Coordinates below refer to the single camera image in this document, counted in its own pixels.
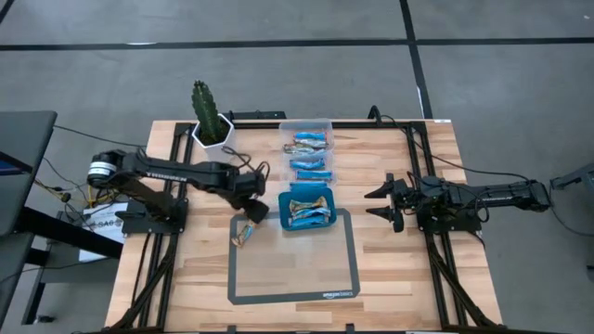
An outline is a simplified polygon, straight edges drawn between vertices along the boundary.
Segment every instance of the wooden tabletop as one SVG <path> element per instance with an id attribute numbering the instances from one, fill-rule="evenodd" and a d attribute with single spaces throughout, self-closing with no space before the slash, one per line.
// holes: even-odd
<path id="1" fill-rule="evenodd" d="M 153 123 L 147 147 L 149 156 L 169 158 L 174 124 Z M 433 155 L 461 164 L 452 123 L 427 121 L 427 129 Z M 278 168 L 283 144 L 278 130 L 237 130 L 236 136 L 237 151 L 251 154 L 255 164 L 270 162 L 272 171 L 261 199 L 271 212 L 277 211 L 278 194 L 287 190 Z M 236 212 L 217 196 L 189 186 L 190 210 L 177 248 L 165 330 L 226 330 L 227 325 L 237 325 L 238 330 L 344 330 L 347 323 L 355 324 L 357 330 L 440 328 L 425 241 L 416 219 L 405 216 L 405 231 L 395 234 L 386 220 L 365 212 L 366 208 L 388 205 L 387 199 L 363 198 L 382 184 L 386 173 L 407 179 L 410 158 L 405 135 L 395 129 L 334 129 L 334 139 L 334 170 L 338 178 L 333 188 L 334 200 L 337 207 L 345 208 L 352 216 L 361 285 L 358 296 L 336 301 L 231 304 L 226 286 L 229 222 Z M 192 163 L 206 160 L 204 151 L 195 145 Z M 462 170 L 437 160 L 434 164 L 439 176 L 465 182 Z M 162 189 L 161 181 L 146 183 Z M 454 232 L 450 237 L 460 283 L 484 313 L 500 323 L 483 246 L 468 233 Z M 130 306 L 144 240 L 145 235 L 137 235 L 125 241 L 106 326 L 119 320 Z M 140 287 L 144 285 L 148 261 L 145 264 Z M 451 291 L 445 281 L 444 290 L 449 320 L 455 323 Z M 157 287 L 149 324 L 156 322 L 160 296 L 161 287 Z"/>

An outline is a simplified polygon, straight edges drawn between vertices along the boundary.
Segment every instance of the blue wrapper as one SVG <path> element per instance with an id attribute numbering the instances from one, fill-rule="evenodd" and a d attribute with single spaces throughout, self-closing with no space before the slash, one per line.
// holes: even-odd
<path id="1" fill-rule="evenodd" d="M 311 217 L 313 215 L 319 215 L 319 214 L 330 217 L 331 212 L 330 212 L 330 209 L 328 209 L 328 208 L 303 209 L 303 210 L 299 210 L 293 214 L 293 220 L 307 218 L 307 217 Z"/>
<path id="2" fill-rule="evenodd" d="M 312 154 L 316 153 L 316 150 L 312 147 L 308 147 L 303 144 L 285 144 L 282 146 L 282 150 L 288 154 Z"/>
<path id="3" fill-rule="evenodd" d="M 332 171 L 295 171 L 298 180 L 332 180 Z"/>
<path id="4" fill-rule="evenodd" d="M 324 168 L 325 164 L 324 160 L 320 159 L 318 161 L 289 161 L 289 166 L 292 169 L 313 170 Z"/>
<path id="5" fill-rule="evenodd" d="M 291 187 L 291 191 L 302 191 L 308 189 L 320 189 L 327 187 L 328 185 L 324 181 L 299 181 L 291 182 L 289 186 Z"/>
<path id="6" fill-rule="evenodd" d="M 309 226 L 309 225 L 322 225 L 328 222 L 328 217 L 324 215 L 315 215 L 307 218 L 293 219 L 291 227 L 298 226 Z"/>
<path id="7" fill-rule="evenodd" d="M 326 140 L 326 133 L 310 133 L 310 132 L 300 132 L 295 134 L 295 139 L 317 139 L 317 140 Z"/>
<path id="8" fill-rule="evenodd" d="M 301 144 L 310 148 L 327 148 L 328 143 L 325 140 L 317 139 L 295 139 L 295 144 Z"/>

